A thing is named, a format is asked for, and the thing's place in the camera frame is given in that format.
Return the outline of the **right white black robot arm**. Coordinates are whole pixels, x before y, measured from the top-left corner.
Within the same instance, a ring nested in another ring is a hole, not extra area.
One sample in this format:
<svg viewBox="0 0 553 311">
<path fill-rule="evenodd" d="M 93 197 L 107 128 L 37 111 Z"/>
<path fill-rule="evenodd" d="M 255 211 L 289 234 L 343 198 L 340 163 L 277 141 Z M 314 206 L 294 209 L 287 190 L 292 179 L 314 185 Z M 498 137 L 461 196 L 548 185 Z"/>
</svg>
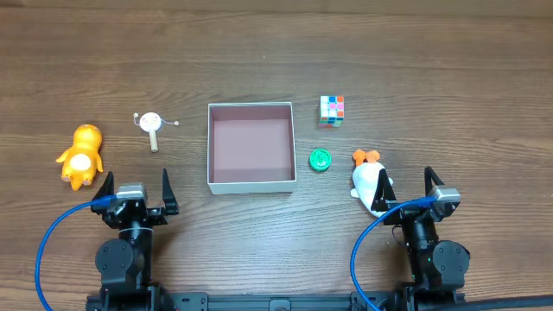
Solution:
<svg viewBox="0 0 553 311">
<path fill-rule="evenodd" d="M 413 278 L 388 294 L 387 310 L 431 310 L 464 301 L 456 290 L 465 284 L 470 253 L 461 244 L 439 239 L 435 228 L 460 205 L 461 194 L 445 186 L 430 167 L 424 169 L 424 184 L 431 203 L 407 204 L 384 220 L 402 229 Z"/>
</svg>

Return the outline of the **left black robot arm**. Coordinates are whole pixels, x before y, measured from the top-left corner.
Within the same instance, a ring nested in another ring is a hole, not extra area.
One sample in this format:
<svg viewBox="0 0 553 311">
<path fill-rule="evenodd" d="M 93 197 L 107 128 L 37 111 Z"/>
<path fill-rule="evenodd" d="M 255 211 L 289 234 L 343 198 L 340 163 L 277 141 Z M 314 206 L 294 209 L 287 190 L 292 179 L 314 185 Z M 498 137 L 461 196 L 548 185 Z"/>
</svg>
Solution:
<svg viewBox="0 0 553 311">
<path fill-rule="evenodd" d="M 118 237 L 104 242 L 96 253 L 101 288 L 87 297 L 86 309 L 175 311 L 169 292 L 152 280 L 153 227 L 166 225 L 168 216 L 179 213 L 168 173 L 162 173 L 163 206 L 147 207 L 148 195 L 140 182 L 115 189 L 112 172 L 93 199 L 91 211 L 118 230 Z"/>
</svg>

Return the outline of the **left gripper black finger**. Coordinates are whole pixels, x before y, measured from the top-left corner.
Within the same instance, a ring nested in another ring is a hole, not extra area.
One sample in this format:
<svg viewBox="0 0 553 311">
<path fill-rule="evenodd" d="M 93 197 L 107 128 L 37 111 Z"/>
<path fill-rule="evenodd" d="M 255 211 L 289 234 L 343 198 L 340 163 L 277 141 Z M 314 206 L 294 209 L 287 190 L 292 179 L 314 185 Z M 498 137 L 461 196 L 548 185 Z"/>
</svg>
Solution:
<svg viewBox="0 0 553 311">
<path fill-rule="evenodd" d="M 167 215 L 177 215 L 179 213 L 179 205 L 170 186 L 167 169 L 162 172 L 162 200 Z"/>
<path fill-rule="evenodd" d="M 114 175 L 109 171 L 104 183 L 92 199 L 94 204 L 91 205 L 91 211 L 93 213 L 104 213 L 114 198 Z"/>
</svg>

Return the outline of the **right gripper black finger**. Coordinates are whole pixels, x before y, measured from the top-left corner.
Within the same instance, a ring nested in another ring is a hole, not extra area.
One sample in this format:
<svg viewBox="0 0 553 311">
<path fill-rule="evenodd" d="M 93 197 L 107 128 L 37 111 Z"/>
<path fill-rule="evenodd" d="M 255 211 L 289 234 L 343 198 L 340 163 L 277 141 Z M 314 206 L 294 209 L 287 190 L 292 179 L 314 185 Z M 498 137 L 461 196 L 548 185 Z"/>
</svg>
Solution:
<svg viewBox="0 0 553 311">
<path fill-rule="evenodd" d="M 378 172 L 378 182 L 374 198 L 371 205 L 371 212 L 385 213 L 397 204 L 397 198 L 394 194 L 391 178 L 382 168 Z"/>
<path fill-rule="evenodd" d="M 432 167 L 428 166 L 424 169 L 424 189 L 426 196 L 436 196 L 442 190 L 444 182 L 438 177 Z"/>
</svg>

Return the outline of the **white plush duck orange feet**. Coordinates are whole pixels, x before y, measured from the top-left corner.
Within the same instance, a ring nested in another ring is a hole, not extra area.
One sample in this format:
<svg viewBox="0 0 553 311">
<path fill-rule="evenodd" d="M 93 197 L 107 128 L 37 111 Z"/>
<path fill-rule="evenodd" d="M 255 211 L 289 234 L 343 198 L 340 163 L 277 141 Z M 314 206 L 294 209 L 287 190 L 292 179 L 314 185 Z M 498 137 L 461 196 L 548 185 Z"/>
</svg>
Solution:
<svg viewBox="0 0 553 311">
<path fill-rule="evenodd" d="M 366 209 L 376 218 L 381 217 L 384 212 L 376 212 L 371 209 L 374 200 L 379 172 L 385 167 L 379 162 L 380 154 L 376 150 L 365 152 L 357 149 L 353 153 L 356 168 L 353 171 L 352 197 L 360 199 Z"/>
</svg>

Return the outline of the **colourful puzzle cube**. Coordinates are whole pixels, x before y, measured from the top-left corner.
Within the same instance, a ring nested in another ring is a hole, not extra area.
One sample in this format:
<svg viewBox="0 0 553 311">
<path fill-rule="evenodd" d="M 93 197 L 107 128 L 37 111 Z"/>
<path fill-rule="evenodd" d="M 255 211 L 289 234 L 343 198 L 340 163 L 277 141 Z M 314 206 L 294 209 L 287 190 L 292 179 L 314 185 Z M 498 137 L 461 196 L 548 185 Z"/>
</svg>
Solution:
<svg viewBox="0 0 553 311">
<path fill-rule="evenodd" d="M 345 100 L 342 96 L 320 96 L 320 127 L 339 128 L 345 119 Z"/>
</svg>

